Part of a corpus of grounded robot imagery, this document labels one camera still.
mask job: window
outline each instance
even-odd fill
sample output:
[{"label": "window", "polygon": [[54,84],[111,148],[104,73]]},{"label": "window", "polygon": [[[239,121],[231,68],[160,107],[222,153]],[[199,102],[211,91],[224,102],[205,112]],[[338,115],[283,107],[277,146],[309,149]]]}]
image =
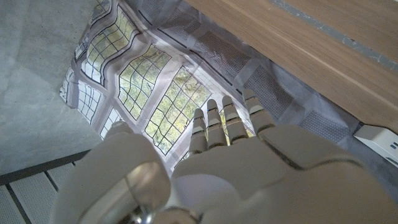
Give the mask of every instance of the window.
[{"label": "window", "polygon": [[69,82],[73,78],[74,73],[71,67],[69,67],[67,75],[63,80],[61,89],[60,89],[60,96],[62,97],[64,102],[68,102],[68,89],[69,89]]},{"label": "window", "polygon": [[151,116],[145,132],[163,154],[167,154],[185,131],[195,109],[211,93],[185,67],[181,67]]},{"label": "window", "polygon": [[78,60],[83,52],[87,49],[87,42],[88,42],[88,34],[83,39],[83,42],[78,44],[75,49],[75,59]]},{"label": "window", "polygon": [[81,70],[92,80],[101,83],[103,79],[101,76],[103,62],[127,46],[135,30],[137,30],[137,27],[118,7],[116,22],[95,36],[88,46],[87,58],[81,64]]},{"label": "window", "polygon": [[91,124],[97,105],[100,102],[101,93],[90,87],[86,83],[79,81],[79,103],[78,111],[80,111],[86,120]]},{"label": "window", "polygon": [[97,5],[94,7],[93,13],[91,15],[90,21],[91,24],[94,23],[97,19],[103,17],[105,12],[109,10],[111,7],[110,0],[96,0]]},{"label": "window", "polygon": [[[223,129],[224,129],[224,133],[225,133],[225,138],[226,138],[226,143],[227,145],[231,145],[231,143],[229,143],[229,137],[228,137],[228,130],[226,129],[226,121],[225,121],[225,114],[224,114],[224,109],[222,109],[219,113],[220,113],[220,118],[221,118],[221,124],[223,125]],[[249,136],[249,138],[253,137],[254,134],[248,129],[248,127],[246,127],[244,125],[244,128],[246,129],[246,132]]]},{"label": "window", "polygon": [[137,120],[154,89],[156,79],[171,56],[153,45],[136,58],[119,77],[119,99],[131,116]]},{"label": "window", "polygon": [[104,139],[106,136],[106,133],[108,133],[109,129],[111,129],[111,126],[113,123],[117,122],[117,121],[121,121],[122,117],[120,117],[118,111],[116,111],[114,108],[112,108],[111,113],[109,114],[105,125],[102,128],[101,131],[101,138]]}]

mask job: gray concrete floor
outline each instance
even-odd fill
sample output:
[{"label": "gray concrete floor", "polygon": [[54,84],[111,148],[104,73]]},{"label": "gray concrete floor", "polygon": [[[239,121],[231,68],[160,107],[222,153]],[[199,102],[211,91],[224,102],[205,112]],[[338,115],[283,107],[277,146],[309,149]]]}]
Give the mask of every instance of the gray concrete floor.
[{"label": "gray concrete floor", "polygon": [[59,97],[94,3],[0,1],[0,175],[101,141]]}]

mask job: robotic hand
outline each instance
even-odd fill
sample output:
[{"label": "robotic hand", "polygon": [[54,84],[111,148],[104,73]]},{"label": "robotic hand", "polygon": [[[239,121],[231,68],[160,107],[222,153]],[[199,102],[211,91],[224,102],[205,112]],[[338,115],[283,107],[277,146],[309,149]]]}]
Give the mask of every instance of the robotic hand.
[{"label": "robotic hand", "polygon": [[251,90],[249,138],[230,97],[228,137],[214,100],[208,140],[196,110],[189,158],[169,178],[152,144],[113,124],[61,187],[52,223],[396,223],[398,209],[361,161],[304,129],[276,126]]}]

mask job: wooden table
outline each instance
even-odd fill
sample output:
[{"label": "wooden table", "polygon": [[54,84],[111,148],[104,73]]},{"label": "wooden table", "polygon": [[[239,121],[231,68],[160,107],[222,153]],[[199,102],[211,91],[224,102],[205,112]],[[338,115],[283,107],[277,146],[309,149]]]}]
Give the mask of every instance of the wooden table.
[{"label": "wooden table", "polygon": [[[398,72],[269,0],[186,0],[366,124],[398,133]],[[285,0],[398,62],[398,2]]]}]

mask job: robot finger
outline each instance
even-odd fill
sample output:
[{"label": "robot finger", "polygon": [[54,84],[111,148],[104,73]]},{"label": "robot finger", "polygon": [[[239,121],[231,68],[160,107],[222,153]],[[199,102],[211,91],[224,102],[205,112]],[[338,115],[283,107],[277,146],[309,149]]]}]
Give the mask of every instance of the robot finger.
[{"label": "robot finger", "polygon": [[225,133],[220,114],[218,113],[217,103],[213,99],[207,101],[207,118],[208,148],[212,149],[216,146],[226,146]]},{"label": "robot finger", "polygon": [[188,157],[207,150],[205,117],[201,109],[195,110]]},{"label": "robot finger", "polygon": [[250,120],[256,135],[258,135],[258,132],[264,129],[275,126],[271,115],[261,106],[259,100],[255,97],[252,90],[243,91],[243,100],[246,108],[248,109]]},{"label": "robot finger", "polygon": [[242,139],[247,139],[249,136],[243,126],[242,119],[236,111],[235,105],[231,97],[224,96],[223,98],[224,114],[226,129],[228,130],[228,137],[231,144],[237,143]]}]

